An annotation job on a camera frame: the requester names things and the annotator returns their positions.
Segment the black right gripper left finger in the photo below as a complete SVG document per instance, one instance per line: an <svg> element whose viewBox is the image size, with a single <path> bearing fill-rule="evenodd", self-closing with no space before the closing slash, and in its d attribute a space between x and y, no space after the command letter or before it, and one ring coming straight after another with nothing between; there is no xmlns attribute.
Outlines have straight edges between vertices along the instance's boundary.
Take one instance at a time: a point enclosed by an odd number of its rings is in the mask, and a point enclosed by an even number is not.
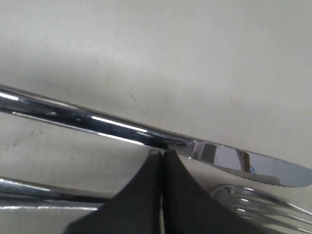
<svg viewBox="0 0 312 234"><path fill-rule="evenodd" d="M150 151L131 181L110 201L65 229L66 234L160 233L162 155Z"/></svg>

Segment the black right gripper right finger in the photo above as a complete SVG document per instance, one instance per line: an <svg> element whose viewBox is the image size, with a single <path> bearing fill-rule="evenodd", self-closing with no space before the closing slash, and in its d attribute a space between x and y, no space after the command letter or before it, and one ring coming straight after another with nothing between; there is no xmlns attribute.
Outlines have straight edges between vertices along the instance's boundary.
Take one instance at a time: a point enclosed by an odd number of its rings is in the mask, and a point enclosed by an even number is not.
<svg viewBox="0 0 312 234"><path fill-rule="evenodd" d="M163 155L162 208L167 234L271 234L213 199L192 177L176 151Z"/></svg>

